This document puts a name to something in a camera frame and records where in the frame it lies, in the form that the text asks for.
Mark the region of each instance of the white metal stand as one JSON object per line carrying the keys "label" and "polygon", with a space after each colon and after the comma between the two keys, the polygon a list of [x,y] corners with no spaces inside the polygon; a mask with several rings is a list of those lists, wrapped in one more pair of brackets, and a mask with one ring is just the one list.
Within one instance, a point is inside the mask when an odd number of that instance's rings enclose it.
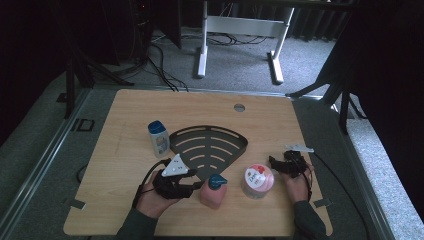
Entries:
{"label": "white metal stand", "polygon": [[206,45],[207,34],[208,32],[217,32],[278,38],[275,51],[271,51],[269,54],[271,56],[270,61],[273,66],[275,80],[278,83],[283,83],[283,73],[281,71],[279,56],[287,35],[287,30],[289,29],[293,11],[294,8],[291,8],[290,14],[286,16],[284,21],[208,16],[208,2],[204,1],[202,24],[203,43],[200,52],[198,76],[201,78],[206,76],[206,60],[208,56],[208,46]]}

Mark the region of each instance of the table leg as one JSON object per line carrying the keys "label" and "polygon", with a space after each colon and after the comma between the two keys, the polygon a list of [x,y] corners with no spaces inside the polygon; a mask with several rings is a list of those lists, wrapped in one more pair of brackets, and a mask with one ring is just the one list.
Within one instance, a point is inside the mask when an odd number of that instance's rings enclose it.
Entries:
{"label": "table leg", "polygon": [[203,2],[203,23],[202,23],[202,48],[200,49],[199,69],[197,75],[200,78],[205,77],[206,74],[206,59],[208,57],[208,46],[206,45],[206,38],[208,35],[208,2]]}
{"label": "table leg", "polygon": [[284,19],[284,27],[283,27],[283,29],[281,29],[281,34],[278,38],[278,42],[277,42],[277,46],[275,48],[275,51],[270,52],[271,66],[273,67],[274,78],[275,78],[275,81],[276,81],[277,84],[281,84],[281,83],[284,82],[283,73],[281,71],[281,66],[280,66],[279,56],[280,56],[281,48],[283,47],[284,40],[285,40],[286,35],[287,35],[287,31],[288,31],[289,26],[290,26],[290,21],[291,21],[291,18],[293,16],[293,11],[294,11],[294,8],[290,8],[290,13],[286,16],[286,19]]}

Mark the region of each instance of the hand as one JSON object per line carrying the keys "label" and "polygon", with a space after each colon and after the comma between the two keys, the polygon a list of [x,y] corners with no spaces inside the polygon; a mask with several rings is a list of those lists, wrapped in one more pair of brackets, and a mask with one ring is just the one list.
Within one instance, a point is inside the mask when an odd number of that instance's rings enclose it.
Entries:
{"label": "hand", "polygon": [[[152,182],[157,173],[157,171],[152,173],[149,182],[143,187],[143,192],[154,188]],[[181,199],[165,199],[155,190],[152,190],[141,195],[140,199],[138,199],[136,209],[148,217],[158,219],[168,207],[180,200]]]}
{"label": "hand", "polygon": [[308,201],[308,185],[311,181],[311,173],[314,171],[314,166],[308,164],[309,169],[306,169],[304,174],[308,178],[308,183],[306,182],[305,177],[300,174],[299,176],[292,178],[289,174],[281,173],[280,176],[283,178],[283,181],[286,185],[287,193],[289,195],[290,201],[292,204],[295,204],[299,201]]}

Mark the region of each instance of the small bottle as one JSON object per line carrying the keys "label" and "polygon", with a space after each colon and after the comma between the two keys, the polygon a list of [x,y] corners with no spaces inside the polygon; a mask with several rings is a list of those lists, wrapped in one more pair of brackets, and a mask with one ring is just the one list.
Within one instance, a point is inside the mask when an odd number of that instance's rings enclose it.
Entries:
{"label": "small bottle", "polygon": [[152,140],[153,149],[157,158],[163,158],[169,153],[169,134],[165,126],[156,120],[148,126],[150,138]]}
{"label": "small bottle", "polygon": [[210,208],[217,209],[221,206],[226,192],[227,179],[214,173],[200,188],[200,202]]}

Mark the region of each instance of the blue cap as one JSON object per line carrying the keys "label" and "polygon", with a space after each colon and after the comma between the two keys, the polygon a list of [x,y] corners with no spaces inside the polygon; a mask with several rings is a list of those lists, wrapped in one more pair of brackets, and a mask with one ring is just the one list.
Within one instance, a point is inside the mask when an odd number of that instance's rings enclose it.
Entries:
{"label": "blue cap", "polygon": [[166,128],[163,126],[163,124],[159,120],[151,122],[148,128],[151,134],[158,134],[158,133],[166,131]]}
{"label": "blue cap", "polygon": [[227,179],[223,178],[219,174],[212,174],[208,180],[208,186],[212,190],[218,190],[222,184],[227,184]]}

